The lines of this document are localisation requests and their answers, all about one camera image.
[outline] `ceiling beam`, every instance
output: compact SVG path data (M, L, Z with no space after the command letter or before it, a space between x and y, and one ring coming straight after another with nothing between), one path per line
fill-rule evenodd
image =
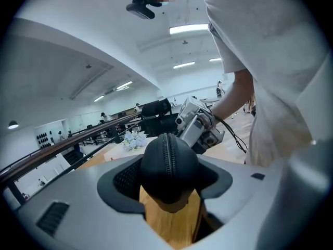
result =
M162 45L166 45L169 43L174 43L174 42L182 42L183 40L190 40L190 39L206 39L208 37L211 37L210 33L205 31L205 32L199 32L196 34L193 33L188 33L186 35L186 33L182 34L182 36L180 36L180 34L175 35L175 36L164 36L161 38L158 38L156 40L149 40L146 43L142 43L142 44L138 44L138 48L139 51L141 53L144 53L146 51L149 51L151 49L154 49L156 47L162 46Z
M106 68L102 68L102 70L100 72L98 72L97 74L92 75L89 79L82 81L80 83L80 85L78 86L78 88L72 92L72 94L70 95L70 99L74 100L90 84L92 84L94 81L96 81L97 79L99 79L106 72L111 71L111 69L113 69L113 68L114 68L114 66L108 65Z

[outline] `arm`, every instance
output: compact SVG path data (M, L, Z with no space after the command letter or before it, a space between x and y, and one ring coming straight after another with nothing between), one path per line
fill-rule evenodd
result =
M223 98L212 107L213 114L221 119L226 119L240 109L253 92L251 73L247 69L235 72L235 81L226 91Z

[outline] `railing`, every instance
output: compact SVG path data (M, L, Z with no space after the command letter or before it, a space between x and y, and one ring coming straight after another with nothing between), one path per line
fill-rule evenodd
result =
M32 156L33 154L39 152L40 150L41 150L41 149L37 149L36 151L33 151L33 152L31 152L30 154L27 154L26 156L21 157L20 159L16 160L14 163L11 163L11 164L8 165L7 167L3 168L2 170L0 170L0 176L1 176L2 174L4 174L5 171L9 170L13 165L15 165L15 164L17 164L18 162L20 162L20 161L26 159L26 158L29 157L29 156Z
M17 186L15 185L15 183L14 183L15 180L22 177L24 174L28 173L32 169L38 167L42 163L48 161L50 158L54 157L55 155L61 153L65 149L68 149L76 144L79 144L83 140L90 138L96 134L99 134L105 130L108 130L113 126L116 126L116 125L122 124L122 123L127 123L131 119L138 117L140 115L141 115L141 113L136 113L136 114L132 114L129 116L125 116L121 119L109 121L105 124L97 125L95 127L89 128L89 129L79 133L78 135L69 137L66 140L61 141L53 146L49 146L48 148L41 149L41 150L39 150L38 153L35 153L35 154L31 153L31 156L21 158L21 160L16 161L15 164L11 164L10 166L7 166L7 168L8 167L10 167L10 168L7 171L4 171L2 175L0 175L1 190L3 190L5 187L9 187L9 189L11 190L12 194L17 199L17 201L21 205L24 204L25 199L24 199L23 195L21 194L21 192L19 191L19 189L17 188ZM123 132L118 134L118 136L124 134L127 130L129 130L133 127L136 127L138 125L140 125L140 122L129 127L128 129L124 130ZM58 176L53 178L50 182L48 182L48 184L55 181L62 175L70 172L71 170L76 169L79 166L81 166L82 164L84 164L88 160L88 158L92 157L96 152L98 152L99 150L104 148L106 145L112 143L118 136L111 138L108 142L104 143L103 145L101 145L100 147L98 147L97 149L95 149L94 151L89 153L88 155L81 158L79 161L77 161L72 166L65 169Z
M95 126L92 126L91 128L86 128L86 129L83 129L81 131L77 131L77 132L73 132L72 135L76 135L76 134L80 134L82 132L85 132L85 131L88 131L88 130L91 130L92 128L95 128L95 127L98 127L98 126L101 126L101 125L104 125L106 123L103 123L103 124L97 124Z
M100 143L105 143L104 139L110 139L111 137L99 135L98 137L94 138L88 138L80 142L80 145L86 146L86 145L93 145L93 144L100 144Z

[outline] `ceiling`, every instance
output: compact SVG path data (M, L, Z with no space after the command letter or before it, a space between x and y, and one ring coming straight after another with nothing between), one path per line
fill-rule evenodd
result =
M131 88L144 84L110 64L50 42L10 35L3 49L1 104L41 97L93 101L130 80Z
M208 31L169 34L170 27L208 23L203 0L176 0L159 8L149 6L156 15L153 20L140 19L127 12L126 6L131 1L31 0L18 17L52 26L90 41L100 49L106 43L109 46L117 44L130 53L130 59L142 65L143 70L151 68L155 75L172 71L173 66L189 61L207 62L209 66L209 59L219 56ZM117 58L117 52L108 54Z
M160 8L151 7L156 14L153 20L143 20L127 12L126 5L130 2L35 0L17 17L70 34L117 60L118 53L126 53L128 63L125 55L119 60L121 63L128 66L134 61L133 70L138 68L147 76L153 73L156 78L187 62L209 66L209 59L219 56L208 31L169 34L170 27L208 23L203 0L176 0ZM147 84L135 73L130 76L112 64L60 45L22 36L11 36L8 40L12 51L6 54L7 62L2 66L2 103L40 96L91 101L129 80L134 82L131 88Z
M122 2L125 7L130 0ZM207 62L219 57L215 42L208 31L170 35L169 28L209 22L203 0L176 0L160 8L150 7L156 17L141 20L124 12L120 16L123 28L136 42L143 58L156 73L172 70L188 62Z

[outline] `white shirt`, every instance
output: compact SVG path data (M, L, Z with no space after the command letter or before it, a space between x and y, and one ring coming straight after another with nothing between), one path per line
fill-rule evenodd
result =
M324 36L299 0L204 1L224 73L247 68L253 76L247 164L289 157L311 140L295 102L329 52Z
M103 117L103 119L104 119L105 122L108 122L108 121L113 120L113 118L112 118L110 115L105 115L105 116Z
M142 111L142 109L140 109L138 106L135 106L135 111L137 112L137 113L139 113L139 112L141 112Z

